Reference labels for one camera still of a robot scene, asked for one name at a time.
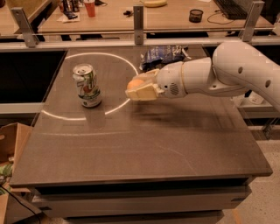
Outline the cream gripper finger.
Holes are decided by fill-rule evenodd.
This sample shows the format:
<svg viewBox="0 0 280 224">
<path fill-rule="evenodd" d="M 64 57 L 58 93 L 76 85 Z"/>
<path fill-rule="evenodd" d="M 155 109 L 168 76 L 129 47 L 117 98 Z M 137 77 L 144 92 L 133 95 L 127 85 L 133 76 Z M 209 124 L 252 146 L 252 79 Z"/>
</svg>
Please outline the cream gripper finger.
<svg viewBox="0 0 280 224">
<path fill-rule="evenodd" d="M 138 87 L 127 89 L 125 94 L 132 101 L 153 101 L 156 100 L 164 90 L 162 90 L 158 84 L 143 83 Z"/>
<path fill-rule="evenodd" d="M 136 76 L 133 77 L 133 80 L 142 80 L 142 81 L 151 81 L 151 82 L 155 82 L 157 79 L 157 75 L 158 75 L 159 70 L 158 69 L 153 69 L 150 70 L 146 73 L 140 73 Z"/>
</svg>

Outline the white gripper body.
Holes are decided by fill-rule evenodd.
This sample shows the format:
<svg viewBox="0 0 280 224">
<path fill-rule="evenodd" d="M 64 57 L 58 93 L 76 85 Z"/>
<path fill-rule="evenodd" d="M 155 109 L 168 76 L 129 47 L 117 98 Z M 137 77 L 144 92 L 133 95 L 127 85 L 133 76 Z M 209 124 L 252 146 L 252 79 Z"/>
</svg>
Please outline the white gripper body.
<svg viewBox="0 0 280 224">
<path fill-rule="evenodd" d="M 163 90 L 166 98 L 181 98 L 186 96 L 182 81 L 183 62 L 168 64 L 159 70 L 157 84 Z"/>
</svg>

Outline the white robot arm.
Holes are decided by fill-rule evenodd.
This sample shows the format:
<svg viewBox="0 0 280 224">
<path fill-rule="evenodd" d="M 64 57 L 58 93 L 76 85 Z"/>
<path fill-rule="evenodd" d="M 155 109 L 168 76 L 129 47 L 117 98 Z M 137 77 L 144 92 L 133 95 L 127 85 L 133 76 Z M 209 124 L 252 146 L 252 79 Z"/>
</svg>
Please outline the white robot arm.
<svg viewBox="0 0 280 224">
<path fill-rule="evenodd" d="M 129 82 L 125 94 L 132 101 L 152 101 L 196 93 L 228 97 L 249 90 L 280 110 L 280 66 L 238 41 L 219 44 L 211 57 L 140 73 Z"/>
</svg>

